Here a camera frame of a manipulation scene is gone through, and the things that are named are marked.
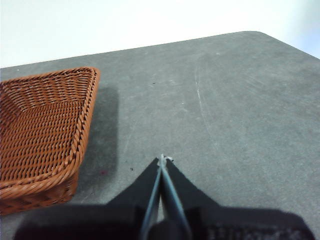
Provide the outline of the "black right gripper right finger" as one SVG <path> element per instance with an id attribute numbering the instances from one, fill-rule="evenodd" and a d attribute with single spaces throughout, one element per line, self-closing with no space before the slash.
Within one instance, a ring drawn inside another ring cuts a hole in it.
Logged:
<path id="1" fill-rule="evenodd" d="M 313 240 L 299 215 L 268 208 L 223 206 L 197 188 L 168 158 L 159 161 L 165 219 L 151 240 Z"/>

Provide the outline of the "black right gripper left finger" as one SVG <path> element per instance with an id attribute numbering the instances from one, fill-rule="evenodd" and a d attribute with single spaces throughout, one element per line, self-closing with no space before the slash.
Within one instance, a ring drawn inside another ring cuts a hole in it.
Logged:
<path id="1" fill-rule="evenodd" d="M 137 240 L 150 216 L 160 181 L 155 158 L 125 190 L 108 203 L 62 204 L 30 213 L 16 240 Z"/>

